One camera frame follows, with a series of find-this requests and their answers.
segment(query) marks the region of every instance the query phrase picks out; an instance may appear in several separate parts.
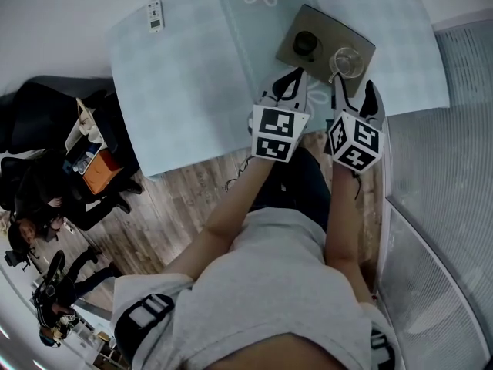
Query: person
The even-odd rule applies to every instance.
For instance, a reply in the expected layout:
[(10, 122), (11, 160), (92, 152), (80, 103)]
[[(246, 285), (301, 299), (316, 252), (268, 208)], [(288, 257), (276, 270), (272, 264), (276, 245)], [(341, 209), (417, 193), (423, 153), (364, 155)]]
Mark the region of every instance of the person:
[(253, 158), (162, 274), (116, 280), (112, 326), (135, 370), (395, 368), (358, 266), (357, 181), (332, 194), (310, 152)]
[[(81, 230), (89, 230), (118, 207), (129, 213), (130, 206), (116, 193), (86, 210), (86, 203), (71, 193), (67, 178), (62, 172), (63, 155), (47, 153), (35, 160), (25, 172), (15, 194), (15, 217), (8, 229), (8, 240), (14, 251), (26, 253), (36, 238), (51, 241), (64, 224), (64, 217)], [(121, 190), (140, 194), (142, 188), (128, 180)]]
[(59, 339), (67, 336), (71, 327), (76, 325), (76, 312), (71, 307), (78, 299), (93, 291), (104, 280), (122, 275), (112, 262), (108, 267), (97, 271), (91, 277), (77, 282), (81, 268), (88, 261), (97, 264), (97, 255), (99, 254), (101, 252), (88, 247), (86, 251), (75, 259), (69, 268), (69, 272), (55, 286), (55, 293), (50, 296), (43, 296), (41, 304), (37, 308), (40, 324), (39, 335), (43, 344), (48, 346), (55, 345)]

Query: air conditioner remote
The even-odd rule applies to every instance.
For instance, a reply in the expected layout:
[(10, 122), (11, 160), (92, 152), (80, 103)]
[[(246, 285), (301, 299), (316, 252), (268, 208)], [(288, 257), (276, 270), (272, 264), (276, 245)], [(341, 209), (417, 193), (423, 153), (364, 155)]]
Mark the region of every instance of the air conditioner remote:
[(147, 4), (147, 23), (151, 33), (157, 33), (163, 29), (163, 11), (161, 10), (160, 0), (153, 0)]

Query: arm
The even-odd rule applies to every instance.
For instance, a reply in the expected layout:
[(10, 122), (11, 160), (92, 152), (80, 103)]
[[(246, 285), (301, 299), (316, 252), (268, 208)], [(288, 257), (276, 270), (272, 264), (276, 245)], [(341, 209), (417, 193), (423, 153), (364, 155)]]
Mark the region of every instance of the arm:
[(272, 166), (272, 160), (253, 158), (211, 213), (197, 238), (164, 273), (186, 274), (196, 280), (211, 262), (227, 253)]
[(325, 263), (339, 270), (349, 280), (359, 302), (373, 304), (358, 264), (357, 235), (361, 217), (354, 197), (357, 181), (346, 167), (333, 164), (332, 199), (325, 243)]

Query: black office chair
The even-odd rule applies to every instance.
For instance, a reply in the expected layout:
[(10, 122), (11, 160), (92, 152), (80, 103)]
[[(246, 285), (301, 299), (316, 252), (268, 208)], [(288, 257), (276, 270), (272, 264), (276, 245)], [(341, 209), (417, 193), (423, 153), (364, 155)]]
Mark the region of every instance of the black office chair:
[(2, 176), (0, 177), (0, 206), (4, 210), (15, 210), (15, 194), (21, 185), (27, 169), (32, 165), (32, 159), (5, 157), (0, 163)]
[(6, 251), (4, 259), (10, 267), (16, 267), (18, 264), (25, 262), (25, 266), (22, 268), (22, 271), (24, 272), (27, 267), (31, 266), (31, 261), (29, 260), (29, 256), (27, 254), (20, 254), (15, 251)]
[[(55, 90), (71, 89), (75, 91), (62, 92)], [(94, 89), (89, 96), (87, 86), (94, 88), (97, 83), (101, 86), (109, 80), (99, 80), (96, 84), (91, 79), (64, 79), (58, 77), (37, 77), (22, 85), (19, 90), (8, 97), (0, 99), (0, 151), (5, 150), (17, 154), (30, 150), (64, 150), (67, 136), (78, 118), (77, 102), (69, 94), (78, 94), (88, 108), (97, 108), (104, 103), (105, 89)]]
[(493, 370), (493, 357), (490, 358), (490, 361), (486, 365), (485, 370)]

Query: dark pants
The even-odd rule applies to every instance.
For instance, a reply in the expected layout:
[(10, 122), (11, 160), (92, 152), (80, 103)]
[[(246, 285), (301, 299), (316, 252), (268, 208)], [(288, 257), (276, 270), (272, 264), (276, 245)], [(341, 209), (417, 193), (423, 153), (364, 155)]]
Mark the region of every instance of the dark pants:
[(69, 272), (65, 275), (62, 282), (60, 282), (59, 286), (56, 288), (58, 303), (60, 305), (70, 307), (77, 299), (81, 298), (85, 294), (88, 294), (106, 278), (113, 276), (111, 269), (106, 267), (97, 271), (84, 281), (76, 282), (80, 269), (91, 259), (92, 256), (90, 252), (84, 251), (77, 259), (74, 260), (74, 263), (72, 263), (72, 266), (69, 268)]
[(86, 203), (77, 201), (70, 197), (64, 197), (62, 201), (61, 213), (80, 230), (89, 230), (102, 218), (108, 215), (115, 207), (114, 196), (107, 196), (101, 200), (97, 206), (86, 211)]
[(330, 192), (320, 164), (309, 150), (298, 148), (289, 163), (275, 162), (250, 211), (292, 208), (327, 230)]

